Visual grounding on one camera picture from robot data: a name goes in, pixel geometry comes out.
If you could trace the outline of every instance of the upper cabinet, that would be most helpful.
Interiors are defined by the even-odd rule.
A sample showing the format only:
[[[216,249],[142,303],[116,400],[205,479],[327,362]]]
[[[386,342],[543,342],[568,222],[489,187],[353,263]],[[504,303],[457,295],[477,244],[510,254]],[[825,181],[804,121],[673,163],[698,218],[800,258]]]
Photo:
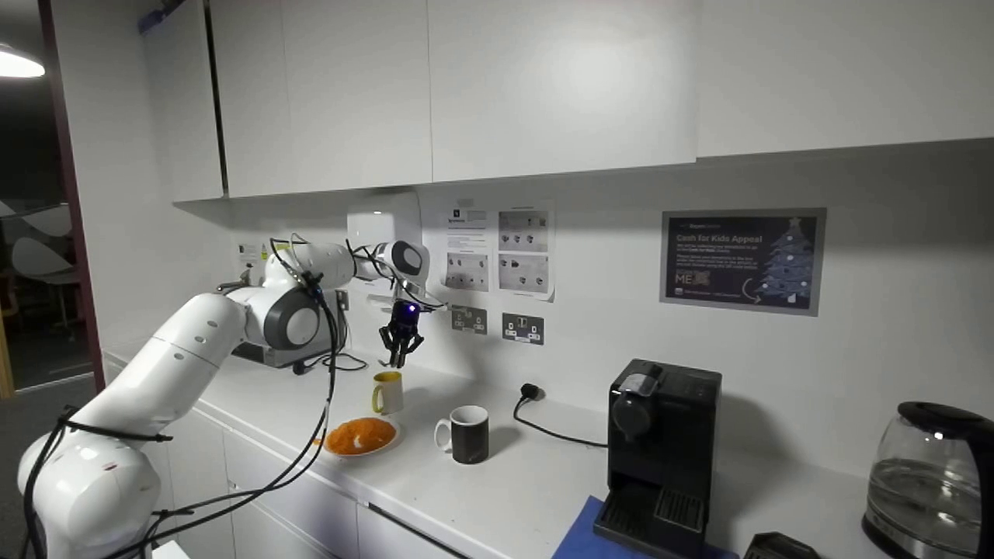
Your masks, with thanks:
[[[691,160],[698,0],[427,0],[436,181]]]
[[[698,156],[994,138],[990,0],[705,0]]]
[[[230,195],[427,183],[421,0],[211,0]]]
[[[171,203],[221,199],[221,147],[205,3],[185,0],[146,35],[155,156]]]

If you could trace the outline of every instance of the black mug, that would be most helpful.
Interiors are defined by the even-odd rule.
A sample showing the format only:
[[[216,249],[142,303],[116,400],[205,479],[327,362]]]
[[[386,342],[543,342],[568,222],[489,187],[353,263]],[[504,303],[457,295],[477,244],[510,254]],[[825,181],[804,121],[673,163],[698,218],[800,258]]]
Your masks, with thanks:
[[[480,464],[490,452],[490,412],[485,408],[457,408],[439,420],[436,442],[457,464]]]

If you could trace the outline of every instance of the white wall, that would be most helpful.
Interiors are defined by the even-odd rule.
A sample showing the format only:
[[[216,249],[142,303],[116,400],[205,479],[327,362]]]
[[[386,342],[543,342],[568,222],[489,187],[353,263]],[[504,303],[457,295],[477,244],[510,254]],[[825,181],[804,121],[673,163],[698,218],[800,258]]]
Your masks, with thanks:
[[[132,355],[234,273],[228,234],[164,203],[138,22],[151,0],[52,0],[101,352]]]
[[[631,357],[724,374],[720,445],[867,476],[906,397],[994,416],[994,143],[718,159],[691,167],[489,181],[420,188],[436,276],[439,211],[457,199],[554,211],[557,300],[477,295],[490,314],[548,317],[548,344],[473,338],[425,317],[420,365],[515,393],[606,404]],[[240,234],[343,239],[358,195],[234,203]],[[660,303],[660,211],[825,207],[816,317]],[[383,355],[386,314],[351,300],[351,348]]]

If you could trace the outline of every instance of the sign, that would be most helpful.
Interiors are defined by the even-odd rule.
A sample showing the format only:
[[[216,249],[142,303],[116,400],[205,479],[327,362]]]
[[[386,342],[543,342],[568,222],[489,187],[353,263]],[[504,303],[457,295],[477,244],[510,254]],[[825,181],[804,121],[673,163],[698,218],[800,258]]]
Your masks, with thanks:
[[[660,299],[813,314],[823,211],[660,218]]]

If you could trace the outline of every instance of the coffee pot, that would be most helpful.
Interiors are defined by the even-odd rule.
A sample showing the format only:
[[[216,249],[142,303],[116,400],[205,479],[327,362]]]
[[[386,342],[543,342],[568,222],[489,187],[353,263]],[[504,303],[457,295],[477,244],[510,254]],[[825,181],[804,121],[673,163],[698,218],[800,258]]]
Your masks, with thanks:
[[[871,471],[867,538],[889,555],[994,555],[994,423],[906,400]]]

